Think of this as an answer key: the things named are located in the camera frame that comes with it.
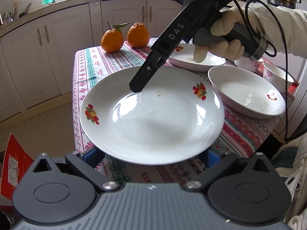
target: pink floral bowl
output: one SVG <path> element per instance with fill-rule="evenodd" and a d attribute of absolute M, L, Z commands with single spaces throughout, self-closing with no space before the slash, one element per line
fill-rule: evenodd
<path fill-rule="evenodd" d="M 259 61 L 251 61 L 250 59 L 241 57 L 238 60 L 234 61 L 234 64 L 242 69 L 245 69 L 247 71 L 250 71 L 252 73 L 256 72 L 260 66 L 260 64 L 263 63 L 263 60 L 260 59 Z"/>
<path fill-rule="evenodd" d="M 286 92 L 286 72 L 279 67 L 263 63 L 263 75 L 262 77 L 270 82 L 280 93 Z M 287 88 L 294 82 L 293 78 L 288 74 Z"/>

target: patterned tablecloth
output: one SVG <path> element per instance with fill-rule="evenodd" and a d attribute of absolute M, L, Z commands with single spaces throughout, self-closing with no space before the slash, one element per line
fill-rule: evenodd
<path fill-rule="evenodd" d="M 151 39 L 148 47 L 142 49 L 133 49 L 125 42 L 119 52 L 112 54 L 106 53 L 100 46 L 76 53 L 73 73 L 73 123 L 77 151 L 83 152 L 93 146 L 84 134 L 79 120 L 79 111 L 85 95 L 107 75 L 126 67 L 142 65 L 155 40 Z M 196 74 L 210 83 L 207 73 L 196 72 Z M 293 96 L 289 95 L 288 104 L 291 104 L 293 99 Z M 224 107 L 224 127 L 212 147 L 220 152 L 234 152 L 241 157 L 250 157 L 281 119 L 281 117 L 265 120 L 253 119 L 232 110 L 226 104 Z M 96 169 L 120 184 L 124 181 L 134 181 L 179 182 L 183 185 L 201 174 L 206 168 L 198 158 L 165 166 L 142 166 L 125 163 L 106 155 Z"/>

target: white plate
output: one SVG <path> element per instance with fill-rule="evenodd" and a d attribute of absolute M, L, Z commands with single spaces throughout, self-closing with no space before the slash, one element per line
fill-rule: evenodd
<path fill-rule="evenodd" d="M 207 72 L 211 67 L 221 66 L 226 62 L 225 59 L 208 52 L 203 62 L 196 63 L 193 60 L 193 53 L 193 44 L 179 44 L 179 48 L 172 52 L 168 60 L 178 67 L 198 72 Z"/>
<path fill-rule="evenodd" d="M 133 93 L 129 82 L 138 69 L 107 76 L 85 96 L 80 121 L 93 144 L 117 159 L 144 165 L 177 163 L 210 147 L 224 124 L 224 106 L 214 89 L 194 73 L 162 66 L 141 93 Z M 194 94 L 201 82 L 205 100 L 201 91 L 199 97 Z"/>
<path fill-rule="evenodd" d="M 222 100 L 246 116 L 271 118 L 283 114 L 286 109 L 280 92 L 255 73 L 222 66 L 211 68 L 208 77 Z"/>

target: cabinet handle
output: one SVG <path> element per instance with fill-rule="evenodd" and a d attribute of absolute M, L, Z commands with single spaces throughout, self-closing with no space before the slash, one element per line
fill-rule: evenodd
<path fill-rule="evenodd" d="M 39 32 L 39 27 L 37 28 L 37 37 L 38 37 L 38 41 L 39 41 L 39 44 L 42 46 L 42 42 L 41 42 L 41 36 L 40 36 L 40 32 Z"/>
<path fill-rule="evenodd" d="M 49 34 L 48 34 L 48 30 L 47 30 L 47 25 L 45 25 L 45 35 L 46 35 L 46 38 L 47 38 L 47 42 L 49 43 L 50 40 L 49 40 Z"/>
<path fill-rule="evenodd" d="M 149 7 L 149 9 L 150 9 L 150 17 L 149 17 L 149 22 L 151 22 L 151 19 L 153 18 L 153 9 L 152 9 L 152 7 L 151 7 L 151 6 Z"/>
<path fill-rule="evenodd" d="M 142 22 L 144 22 L 145 21 L 145 6 L 142 7 L 142 17 L 143 17 Z"/>

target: hand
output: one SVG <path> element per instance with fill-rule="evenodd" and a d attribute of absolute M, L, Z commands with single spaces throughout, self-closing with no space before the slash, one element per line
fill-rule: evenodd
<path fill-rule="evenodd" d="M 252 11 L 248 11 L 248 18 L 250 19 L 251 26 L 255 31 L 256 18 Z M 230 33 L 235 23 L 239 22 L 242 25 L 244 21 L 237 7 L 232 7 L 222 13 L 222 17 L 218 19 L 210 28 L 210 31 L 215 36 L 223 36 Z M 211 47 L 206 46 L 195 46 L 193 59 L 195 62 L 200 63 L 204 61 L 207 56 L 207 52 L 214 55 L 220 56 L 225 59 L 238 60 L 244 53 L 244 47 L 241 45 L 239 40 L 233 40 L 230 43 L 227 41 L 221 41 L 213 44 Z"/>

